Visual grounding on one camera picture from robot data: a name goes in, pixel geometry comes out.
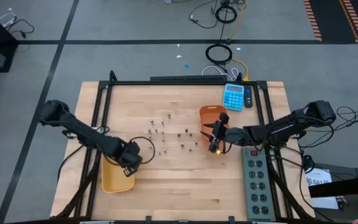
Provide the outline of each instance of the yellow cable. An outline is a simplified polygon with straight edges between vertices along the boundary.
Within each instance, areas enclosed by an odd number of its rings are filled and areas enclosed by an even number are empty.
[[[230,37],[230,40],[232,40],[233,37],[234,37],[234,35],[236,34],[237,26],[238,26],[238,24],[239,24],[239,21],[241,20],[241,17],[242,17],[242,14],[243,14],[243,12],[244,12],[244,9],[247,7],[247,4],[248,4],[248,0],[246,0],[246,1],[244,2],[244,5],[242,6],[241,12],[240,12],[240,14],[239,14],[239,18],[238,18],[238,20],[236,21],[236,24],[234,25],[234,30],[233,30],[233,33],[232,33],[232,35],[231,35],[231,37]],[[235,59],[235,58],[232,58],[232,59],[233,59],[233,61],[235,61],[235,62],[241,64],[242,66],[244,66],[244,68],[246,69],[246,75],[245,75],[245,77],[244,77],[243,80],[244,80],[244,81],[248,81],[248,80],[249,80],[248,67],[245,65],[244,62],[241,62],[240,60]]]

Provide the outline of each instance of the calculator display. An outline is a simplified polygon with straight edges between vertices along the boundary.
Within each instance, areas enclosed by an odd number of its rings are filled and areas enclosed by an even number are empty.
[[[226,88],[227,90],[229,90],[229,91],[236,91],[236,92],[242,92],[242,88],[241,87],[236,87],[236,86],[227,86],[227,88]]]

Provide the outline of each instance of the black metal frame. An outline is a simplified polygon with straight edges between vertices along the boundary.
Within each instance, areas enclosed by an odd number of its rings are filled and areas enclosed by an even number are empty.
[[[264,123],[264,116],[263,116],[263,111],[262,111],[262,104],[261,104],[261,100],[260,100],[260,95],[259,95],[259,88],[262,89],[263,93],[264,93],[264,100],[265,100],[265,104],[266,104],[266,110],[267,110],[267,115],[268,115],[268,121],[269,123],[273,122],[273,111],[272,111],[272,106],[270,104],[270,97],[269,97],[269,90],[267,88],[267,82],[266,81],[249,81],[249,82],[243,82],[240,78],[238,78],[236,81],[231,81],[231,82],[227,82],[227,81],[216,81],[216,82],[204,82],[204,81],[192,81],[192,82],[176,82],[176,81],[157,81],[157,82],[150,82],[150,81],[117,81],[117,78],[115,76],[115,74],[111,71],[110,72],[110,80],[108,81],[99,81],[99,86],[98,86],[98,93],[96,95],[96,102],[95,102],[95,106],[94,106],[94,111],[93,111],[93,119],[91,122],[92,126],[96,126],[97,125],[97,119],[98,119],[98,115],[99,115],[99,111],[100,111],[100,104],[101,104],[101,98],[102,98],[102,94],[104,89],[107,87],[107,94],[106,94],[106,101],[104,102],[104,108],[103,108],[103,116],[102,116],[102,121],[101,121],[101,125],[105,126],[107,123],[107,118],[108,118],[108,112],[109,112],[109,106],[110,106],[110,101],[111,101],[111,95],[112,95],[112,88],[115,85],[225,85],[225,84],[236,84],[236,85],[246,85],[246,86],[252,86],[254,89],[254,96],[255,96],[255,104],[257,107],[257,112],[258,112],[258,117],[259,117],[259,123],[261,125],[265,124]],[[270,150],[265,150],[266,154],[270,154]],[[280,156],[280,151],[279,150],[275,150],[276,155]],[[100,163],[100,157],[101,157],[101,153],[97,152],[96,153],[96,157],[95,157],[95,165],[97,167],[99,167],[99,163]],[[84,181],[87,178],[87,174],[88,174],[88,169],[90,167],[90,160],[91,160],[91,149],[87,149],[86,150],[86,155],[85,155],[85,159],[84,159],[84,164],[83,164],[83,170],[81,173],[81,182],[80,185],[84,183]],[[271,157],[267,157],[267,162],[268,164],[272,165],[272,161],[271,161]],[[280,178],[283,181],[283,183],[286,184],[286,180],[285,180],[285,171],[283,168],[283,164],[281,160],[276,160],[277,164],[278,164],[278,173],[280,174]],[[293,214],[292,214],[292,208],[290,206],[290,204],[288,203],[288,200],[285,198],[285,208],[286,208],[286,213],[287,213],[287,218],[282,218],[281,213],[280,213],[280,206],[279,206],[279,201],[277,198],[277,190],[276,190],[276,185],[275,182],[273,181],[273,179],[271,178],[272,174],[269,172],[269,179],[270,179],[270,185],[271,185],[271,189],[272,189],[272,201],[273,201],[273,207],[275,210],[275,219],[276,222],[286,222],[286,223],[321,223],[321,224],[325,224],[325,223],[332,223],[332,222],[323,222],[323,221],[318,221],[318,220],[300,220],[300,219],[294,219],[293,218]],[[79,222],[83,222],[83,221],[90,221],[91,217],[92,217],[92,211],[93,211],[93,203],[94,203],[94,196],[96,193],[96,184],[97,184],[97,179],[98,179],[98,173],[96,173],[96,175],[93,175],[93,179],[91,181],[91,187],[90,187],[90,191],[89,191],[89,198],[88,198],[88,204],[87,204],[87,208],[86,208],[86,215],[84,217],[80,216],[80,211],[81,211],[81,206],[82,206],[82,196],[79,199],[76,207],[75,207],[75,212],[74,212],[74,217],[73,218],[67,218],[67,217],[63,217],[63,218],[57,218],[57,217],[52,217],[49,220],[38,220],[38,221],[30,221],[30,222],[20,222],[20,223],[25,223],[25,224],[36,224],[36,223],[79,223]],[[151,224],[151,223],[173,223],[175,221],[152,221],[152,217],[147,216],[145,217],[144,221],[135,221],[135,220],[115,220],[114,223],[131,223],[131,224],[136,224],[136,223],[146,223],[146,224]],[[220,223],[227,223],[229,222],[229,224],[234,224],[234,223],[244,223],[244,224],[251,224],[252,222],[236,222],[234,220],[234,217],[228,217],[228,221],[221,221],[221,222],[211,222],[211,221],[178,221],[178,223],[180,222],[185,222],[185,223],[200,223],[200,224],[204,224],[204,223],[214,223],[214,224],[220,224]]]

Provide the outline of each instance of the black remote control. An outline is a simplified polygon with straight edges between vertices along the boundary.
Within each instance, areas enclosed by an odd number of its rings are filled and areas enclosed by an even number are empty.
[[[250,86],[245,86],[244,90],[244,104],[246,108],[252,107],[252,91]]]

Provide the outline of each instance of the small blue object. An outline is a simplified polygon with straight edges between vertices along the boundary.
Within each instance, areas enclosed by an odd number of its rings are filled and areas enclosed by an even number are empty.
[[[242,111],[244,101],[244,87],[226,84],[223,93],[223,106],[229,110]]]

